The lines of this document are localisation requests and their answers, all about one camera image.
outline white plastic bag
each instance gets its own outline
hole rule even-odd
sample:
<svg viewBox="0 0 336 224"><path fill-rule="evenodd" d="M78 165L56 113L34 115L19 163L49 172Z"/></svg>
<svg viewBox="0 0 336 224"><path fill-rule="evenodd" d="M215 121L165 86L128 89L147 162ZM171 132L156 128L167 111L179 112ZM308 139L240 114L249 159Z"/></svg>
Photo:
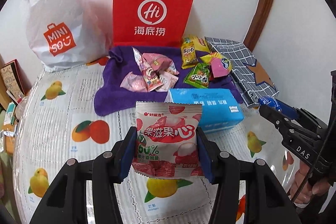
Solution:
<svg viewBox="0 0 336 224"><path fill-rule="evenodd" d="M25 0L26 35L48 72L82 65L107 55L89 0Z"/></svg>

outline brown star patch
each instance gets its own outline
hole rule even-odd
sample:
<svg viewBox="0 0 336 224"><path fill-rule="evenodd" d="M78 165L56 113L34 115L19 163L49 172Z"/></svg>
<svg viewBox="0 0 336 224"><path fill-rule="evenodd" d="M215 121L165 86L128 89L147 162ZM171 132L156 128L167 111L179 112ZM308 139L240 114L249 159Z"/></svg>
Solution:
<svg viewBox="0 0 336 224"><path fill-rule="evenodd" d="M269 78L267 72L264 68L260 65L260 63L255 60L254 65L243 63L252 73L254 76L255 85L261 85L262 83L269 84L272 88L275 89L274 83Z"/></svg>

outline fruit-patterned tablecloth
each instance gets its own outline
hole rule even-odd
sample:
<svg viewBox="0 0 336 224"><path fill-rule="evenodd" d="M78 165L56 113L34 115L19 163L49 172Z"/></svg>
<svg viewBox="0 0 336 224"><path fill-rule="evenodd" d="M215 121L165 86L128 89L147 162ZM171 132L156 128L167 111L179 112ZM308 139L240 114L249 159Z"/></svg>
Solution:
<svg viewBox="0 0 336 224"><path fill-rule="evenodd" d="M135 125L134 108L104 117L95 114L93 99L103 85L104 63L42 72L31 89L13 161L14 191L23 224L29 223L41 196L69 158L94 159L110 150ZM298 159L289 164L290 156L274 126L257 110L243 105L242 109L245 119L239 125L208 138L239 160L263 158L288 190ZM216 190L217 186L204 178L156 182L132 168L124 182L115 185L120 213L127 224L208 223ZM245 182L241 181L239 198L244 194ZM91 182L87 182L86 196L88 223L95 223Z"/></svg>

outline human hand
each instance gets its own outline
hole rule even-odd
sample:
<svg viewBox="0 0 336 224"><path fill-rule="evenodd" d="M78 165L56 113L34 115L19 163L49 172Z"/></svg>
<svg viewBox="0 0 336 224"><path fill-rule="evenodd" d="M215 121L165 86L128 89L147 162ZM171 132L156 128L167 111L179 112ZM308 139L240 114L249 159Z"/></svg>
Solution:
<svg viewBox="0 0 336 224"><path fill-rule="evenodd" d="M309 167L300 160L300 168L295 173L294 182L290 189L291 197L295 195L296 190L300 187L300 184L304 180L306 174L309 171ZM319 180L317 183L314 184L312 187L308 182L305 184L304 188L302 189L301 193L295 200L297 204L307 204L310 202L310 199L313 195L323 195L328 192L330 188L330 184L328 183L327 178L323 178Z"/></svg>

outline brown wooden door frame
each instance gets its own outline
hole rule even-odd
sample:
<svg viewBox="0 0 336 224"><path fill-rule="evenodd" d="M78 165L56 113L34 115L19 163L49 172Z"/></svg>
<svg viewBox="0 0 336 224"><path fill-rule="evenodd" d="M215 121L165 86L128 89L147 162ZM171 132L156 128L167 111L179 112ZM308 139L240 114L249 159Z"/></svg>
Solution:
<svg viewBox="0 0 336 224"><path fill-rule="evenodd" d="M274 0L259 0L257 10L253 16L250 28L244 39L247 48L253 51L258 39L263 31L268 14L271 10Z"/></svg>

